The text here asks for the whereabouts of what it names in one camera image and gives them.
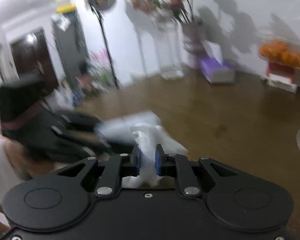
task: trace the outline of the person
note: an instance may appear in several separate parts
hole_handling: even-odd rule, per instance
[[[2,214],[5,194],[25,180],[46,174],[55,169],[55,164],[40,150],[0,138],[0,235],[10,226]]]

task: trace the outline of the glass vase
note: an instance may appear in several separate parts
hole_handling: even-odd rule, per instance
[[[154,38],[154,44],[161,76],[167,80],[184,77],[178,23],[170,19],[154,24],[159,30],[159,34]]]

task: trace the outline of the pile of oranges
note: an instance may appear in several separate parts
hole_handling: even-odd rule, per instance
[[[271,61],[300,69],[300,52],[293,51],[285,41],[272,40],[259,47],[259,55]]]

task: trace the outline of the yellow object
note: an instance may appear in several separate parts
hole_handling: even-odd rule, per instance
[[[64,6],[57,7],[57,13],[67,13],[75,11],[77,7],[74,4],[68,4]]]

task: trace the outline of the black round object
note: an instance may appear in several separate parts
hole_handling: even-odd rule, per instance
[[[220,177],[207,204],[228,227],[245,232],[283,226],[293,210],[292,197],[284,188],[250,175]]]
[[[88,206],[88,193],[75,178],[47,175],[11,189],[2,207],[20,228],[52,231],[76,220]]]

